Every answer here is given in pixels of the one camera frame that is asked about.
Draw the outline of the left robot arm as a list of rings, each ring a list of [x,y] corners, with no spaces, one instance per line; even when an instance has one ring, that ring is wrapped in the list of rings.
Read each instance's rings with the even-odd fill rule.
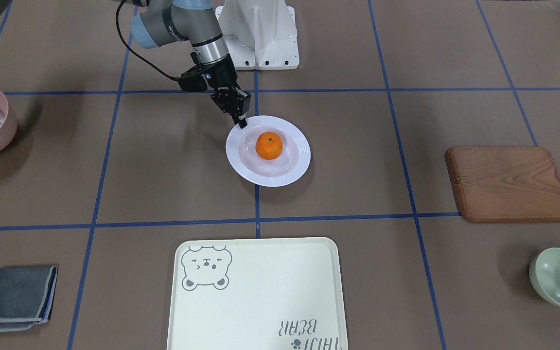
[[[247,126],[251,95],[238,84],[238,74],[210,0],[134,0],[146,11],[131,18],[130,33],[145,49],[189,42],[193,67],[169,76],[184,92],[213,89],[211,99],[234,124]]]

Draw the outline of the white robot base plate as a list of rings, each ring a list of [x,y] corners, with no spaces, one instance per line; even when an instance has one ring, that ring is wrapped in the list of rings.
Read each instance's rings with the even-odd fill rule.
[[[227,0],[215,15],[238,71],[298,69],[295,10],[284,0]]]

